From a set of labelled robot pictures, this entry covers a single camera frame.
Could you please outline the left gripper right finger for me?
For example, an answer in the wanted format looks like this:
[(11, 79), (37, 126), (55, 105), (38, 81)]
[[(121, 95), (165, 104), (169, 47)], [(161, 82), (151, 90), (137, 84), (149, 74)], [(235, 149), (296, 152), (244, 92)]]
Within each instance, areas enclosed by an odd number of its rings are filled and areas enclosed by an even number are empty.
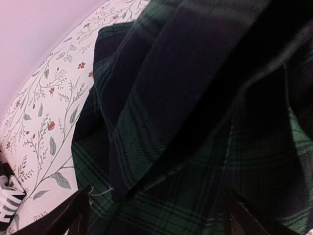
[(279, 222), (259, 216), (232, 189), (224, 191), (224, 233), (226, 235), (296, 235)]

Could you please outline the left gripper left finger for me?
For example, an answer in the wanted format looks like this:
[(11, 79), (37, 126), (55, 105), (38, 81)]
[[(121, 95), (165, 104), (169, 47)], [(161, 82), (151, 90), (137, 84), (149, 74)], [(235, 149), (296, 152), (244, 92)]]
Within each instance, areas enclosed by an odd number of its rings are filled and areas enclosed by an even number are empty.
[(15, 235), (85, 235), (89, 226), (89, 192), (91, 186), (76, 191), (50, 213), (26, 227)]

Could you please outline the black white checkered shirt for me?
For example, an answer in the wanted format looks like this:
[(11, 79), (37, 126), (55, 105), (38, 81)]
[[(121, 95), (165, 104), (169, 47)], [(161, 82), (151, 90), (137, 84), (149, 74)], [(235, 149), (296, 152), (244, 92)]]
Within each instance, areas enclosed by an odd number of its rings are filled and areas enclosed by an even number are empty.
[(26, 192), (7, 159), (0, 152), (0, 234), (4, 235), (13, 221)]

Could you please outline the dark green plaid garment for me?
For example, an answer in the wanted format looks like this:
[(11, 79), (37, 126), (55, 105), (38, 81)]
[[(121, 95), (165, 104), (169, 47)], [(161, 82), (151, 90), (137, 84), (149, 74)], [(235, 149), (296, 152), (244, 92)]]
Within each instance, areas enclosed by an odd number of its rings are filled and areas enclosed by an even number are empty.
[(232, 189), (313, 229), (313, 3), (152, 0), (99, 30), (71, 150), (89, 235), (224, 235)]

